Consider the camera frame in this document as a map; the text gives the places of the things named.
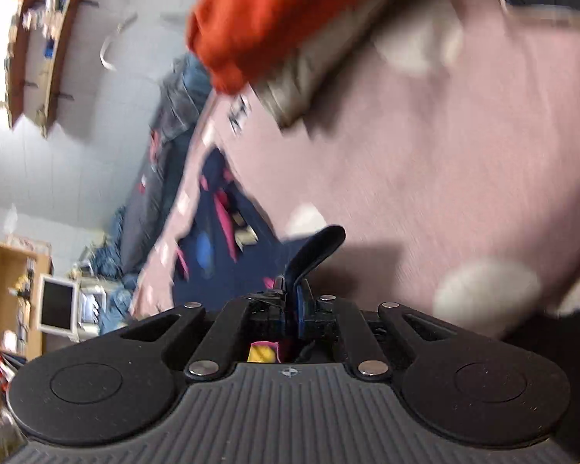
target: circular pad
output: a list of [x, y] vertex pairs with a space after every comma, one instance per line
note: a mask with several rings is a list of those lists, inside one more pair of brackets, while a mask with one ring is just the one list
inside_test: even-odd
[[174, 401], [174, 377], [159, 356], [154, 342], [84, 342], [31, 361], [7, 400], [26, 434], [48, 443], [118, 441], [158, 421]]
[[52, 391], [63, 401], [76, 404], [98, 403], [121, 388], [122, 375], [111, 366], [86, 363], [67, 366], [51, 381]]
[[563, 371], [498, 341], [426, 343], [402, 380], [410, 409], [461, 442], [511, 447], [552, 432], [569, 402]]
[[475, 362], [460, 368], [455, 385], [462, 395], [484, 403], [504, 403], [517, 398], [526, 389], [521, 373], [492, 362]]

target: yellow fabric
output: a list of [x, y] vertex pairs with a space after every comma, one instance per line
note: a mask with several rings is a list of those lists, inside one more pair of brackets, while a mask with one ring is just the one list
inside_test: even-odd
[[275, 351], [266, 345], [252, 345], [247, 362], [275, 362]]

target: wooden shelf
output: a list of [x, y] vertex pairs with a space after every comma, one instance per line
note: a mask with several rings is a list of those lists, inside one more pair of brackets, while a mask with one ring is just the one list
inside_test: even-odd
[[35, 1], [18, 0], [17, 13], [13, 15], [9, 29], [7, 57], [4, 61], [6, 91], [1, 106], [7, 110], [10, 128], [13, 128], [13, 124], [23, 113], [29, 31], [23, 28], [22, 19]]
[[24, 251], [0, 242], [0, 351], [3, 352], [6, 352], [2, 348], [4, 331], [17, 329], [18, 301], [9, 293], [9, 288], [12, 288], [17, 279], [25, 273], [28, 258], [36, 261], [30, 298], [28, 342], [25, 352], [25, 358], [31, 361], [43, 353], [43, 334], [36, 328], [36, 312], [40, 299], [37, 289], [41, 282], [41, 276], [50, 271], [51, 259], [46, 255]]
[[81, 0], [66, 0], [62, 9], [62, 26], [58, 30], [56, 40], [54, 41], [54, 53], [51, 59], [45, 60], [39, 76], [38, 84], [45, 91], [45, 99], [36, 111], [35, 122], [36, 125], [41, 127], [43, 137], [45, 138], [48, 135], [48, 128], [56, 121], [62, 69], [80, 2]]

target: ribbed rubber surface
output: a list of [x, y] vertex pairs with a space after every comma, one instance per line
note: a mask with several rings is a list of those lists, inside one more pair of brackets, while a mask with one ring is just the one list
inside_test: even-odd
[[145, 434], [100, 448], [38, 442], [11, 464], [574, 464], [551, 440], [517, 450], [472, 449], [424, 429], [393, 391], [340, 364], [240, 364], [227, 379], [187, 390]]

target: wall shelf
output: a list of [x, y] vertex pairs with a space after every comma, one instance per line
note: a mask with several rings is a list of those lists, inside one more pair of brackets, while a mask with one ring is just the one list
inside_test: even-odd
[[45, 96], [43, 104], [36, 111], [35, 123], [41, 127], [44, 138], [48, 135], [48, 128], [56, 121], [62, 69], [80, 2], [81, 0], [66, 0], [62, 9], [62, 26], [58, 30], [54, 41], [52, 58], [44, 60], [39, 74], [38, 85], [42, 89], [41, 92], [45, 92]]
[[9, 28], [7, 57], [4, 60], [6, 90], [0, 106], [7, 110], [10, 128], [13, 128], [13, 124], [23, 113], [29, 31], [24, 29], [22, 19], [35, 1], [37, 0], [18, 0], [17, 12], [13, 15]]

